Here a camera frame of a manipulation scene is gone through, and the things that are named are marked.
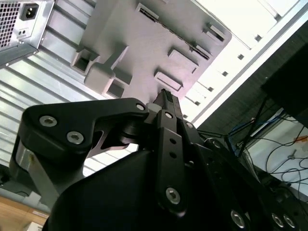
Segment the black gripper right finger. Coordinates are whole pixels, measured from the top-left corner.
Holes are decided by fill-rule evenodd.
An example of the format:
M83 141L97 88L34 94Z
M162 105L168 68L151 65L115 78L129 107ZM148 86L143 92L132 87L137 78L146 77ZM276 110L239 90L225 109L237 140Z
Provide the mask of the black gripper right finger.
M195 127L183 120L179 100L168 94L184 138L186 158L206 179L214 203L216 229L297 229L298 224L275 197L219 141L202 141Z

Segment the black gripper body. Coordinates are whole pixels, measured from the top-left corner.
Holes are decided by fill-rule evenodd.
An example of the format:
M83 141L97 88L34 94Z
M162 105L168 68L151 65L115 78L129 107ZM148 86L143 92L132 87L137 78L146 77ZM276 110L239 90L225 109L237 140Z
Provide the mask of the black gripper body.
M157 157L131 154L71 185L52 208L46 231L226 231L229 226L196 169L180 176L188 208L179 218L157 201Z

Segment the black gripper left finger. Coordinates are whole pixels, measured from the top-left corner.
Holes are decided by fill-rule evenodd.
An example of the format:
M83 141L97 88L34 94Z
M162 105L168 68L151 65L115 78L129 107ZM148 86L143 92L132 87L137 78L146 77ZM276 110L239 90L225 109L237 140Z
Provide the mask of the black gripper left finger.
M167 90L134 98L36 105L23 114L9 169L53 208L71 185L142 151L157 157L155 193L170 214L187 209L182 134Z

